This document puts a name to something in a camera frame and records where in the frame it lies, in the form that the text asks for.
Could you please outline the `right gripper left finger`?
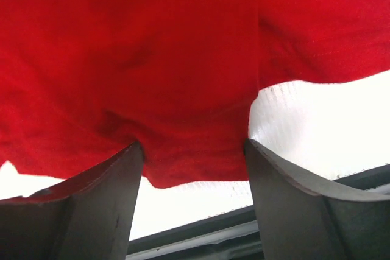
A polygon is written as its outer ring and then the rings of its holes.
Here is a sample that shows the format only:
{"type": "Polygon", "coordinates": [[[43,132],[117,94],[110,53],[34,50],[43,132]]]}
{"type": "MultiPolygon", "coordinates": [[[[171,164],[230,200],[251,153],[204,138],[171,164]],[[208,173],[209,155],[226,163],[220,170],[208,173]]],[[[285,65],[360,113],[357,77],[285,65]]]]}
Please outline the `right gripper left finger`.
{"type": "Polygon", "coordinates": [[[73,178],[1,200],[1,259],[124,259],[143,161],[135,142],[73,178]]]}

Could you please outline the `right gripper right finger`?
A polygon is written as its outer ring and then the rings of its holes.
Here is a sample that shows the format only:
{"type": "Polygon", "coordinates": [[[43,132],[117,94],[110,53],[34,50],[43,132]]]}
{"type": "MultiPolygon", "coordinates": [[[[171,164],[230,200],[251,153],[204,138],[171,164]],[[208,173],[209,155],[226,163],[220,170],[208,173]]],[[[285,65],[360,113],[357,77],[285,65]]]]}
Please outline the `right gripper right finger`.
{"type": "Polygon", "coordinates": [[[389,196],[322,178],[254,140],[244,146],[266,259],[388,259],[389,196]]]}

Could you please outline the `red t shirt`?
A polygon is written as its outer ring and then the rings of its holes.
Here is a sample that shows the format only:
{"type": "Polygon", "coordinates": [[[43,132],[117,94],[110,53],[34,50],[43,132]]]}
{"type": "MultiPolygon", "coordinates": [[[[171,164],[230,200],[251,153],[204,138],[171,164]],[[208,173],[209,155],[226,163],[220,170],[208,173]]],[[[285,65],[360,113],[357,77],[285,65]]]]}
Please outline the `red t shirt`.
{"type": "Polygon", "coordinates": [[[67,179],[139,141],[157,188],[243,181],[258,92],[389,69],[389,0],[1,0],[1,161],[67,179]]]}

